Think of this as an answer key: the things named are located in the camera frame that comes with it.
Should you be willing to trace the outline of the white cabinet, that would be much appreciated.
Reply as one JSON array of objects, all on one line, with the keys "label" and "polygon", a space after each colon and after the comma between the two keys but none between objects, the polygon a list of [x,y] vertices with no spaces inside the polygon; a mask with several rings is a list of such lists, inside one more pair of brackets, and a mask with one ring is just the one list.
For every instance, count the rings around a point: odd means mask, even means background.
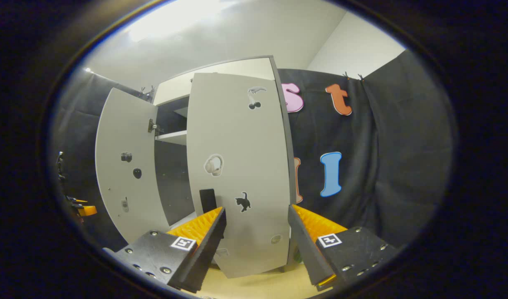
[{"label": "white cabinet", "polygon": [[[288,149],[288,160],[289,160],[289,175],[290,179],[292,180],[292,185],[290,187],[291,189],[290,205],[291,205],[296,200],[296,173],[293,160],[294,152],[291,137],[291,129],[288,118],[288,110],[286,108],[286,101],[283,96],[282,82],[278,73],[278,69],[276,67],[274,57],[273,56],[259,56],[259,57],[270,57],[271,63],[273,64],[273,71],[275,75],[274,81],[277,85],[279,100],[281,101],[283,125],[284,130],[286,132],[286,144]],[[180,98],[167,104],[157,106],[159,108],[159,120],[163,121],[164,133],[162,135],[157,136],[155,141],[156,176],[159,191],[161,195],[165,196],[164,200],[165,203],[170,205],[174,203],[179,203],[181,198],[186,198],[189,203],[193,204],[193,197],[189,183],[188,162],[186,156],[186,123],[188,116],[188,106],[189,106],[189,96]],[[278,267],[278,269],[284,270],[288,265],[291,259],[293,244],[294,242],[291,238],[291,228],[290,228],[287,263],[282,267]]]}]

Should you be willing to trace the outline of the black backdrop cloth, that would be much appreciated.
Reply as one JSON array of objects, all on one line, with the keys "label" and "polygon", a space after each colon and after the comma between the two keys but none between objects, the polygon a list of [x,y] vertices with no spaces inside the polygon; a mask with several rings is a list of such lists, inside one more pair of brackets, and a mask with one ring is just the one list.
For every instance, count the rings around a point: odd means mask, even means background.
[{"label": "black backdrop cloth", "polygon": [[[364,226],[398,247],[436,212],[452,168],[456,140],[447,96],[409,51],[364,80],[279,69],[305,105],[290,113],[301,207],[342,226]],[[100,195],[96,132],[109,92],[119,83],[80,70],[63,91],[51,129],[51,161],[63,153],[66,194],[96,206],[84,230],[99,247],[127,241]]]}]

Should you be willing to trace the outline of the white cabinet door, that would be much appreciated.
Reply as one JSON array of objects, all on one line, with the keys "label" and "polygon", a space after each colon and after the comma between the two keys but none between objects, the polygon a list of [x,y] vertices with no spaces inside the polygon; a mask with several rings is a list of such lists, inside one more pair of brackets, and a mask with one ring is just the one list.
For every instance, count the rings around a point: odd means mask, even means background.
[{"label": "white cabinet door", "polygon": [[157,106],[113,88],[97,127],[96,175],[104,206],[127,243],[168,231],[155,167]]},{"label": "white cabinet door", "polygon": [[273,80],[196,73],[186,123],[193,204],[212,189],[226,228],[214,261],[229,279],[288,262],[292,180],[281,101]]}]

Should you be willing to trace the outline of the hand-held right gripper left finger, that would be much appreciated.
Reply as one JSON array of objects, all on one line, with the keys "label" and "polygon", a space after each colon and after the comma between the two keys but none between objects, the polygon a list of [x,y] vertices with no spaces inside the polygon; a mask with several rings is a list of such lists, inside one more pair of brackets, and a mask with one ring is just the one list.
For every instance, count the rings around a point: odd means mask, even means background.
[{"label": "hand-held right gripper left finger", "polygon": [[103,251],[133,278],[172,293],[197,293],[226,228],[224,207],[169,232],[149,230],[120,250]]}]

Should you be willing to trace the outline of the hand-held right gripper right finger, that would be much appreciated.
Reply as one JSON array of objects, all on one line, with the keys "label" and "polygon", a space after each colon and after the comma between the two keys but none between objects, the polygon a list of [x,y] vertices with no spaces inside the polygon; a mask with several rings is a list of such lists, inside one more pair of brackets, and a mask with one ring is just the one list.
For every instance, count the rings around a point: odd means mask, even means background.
[{"label": "hand-held right gripper right finger", "polygon": [[362,226],[345,228],[294,204],[288,223],[310,282],[319,291],[358,284],[398,254],[396,247]]}]

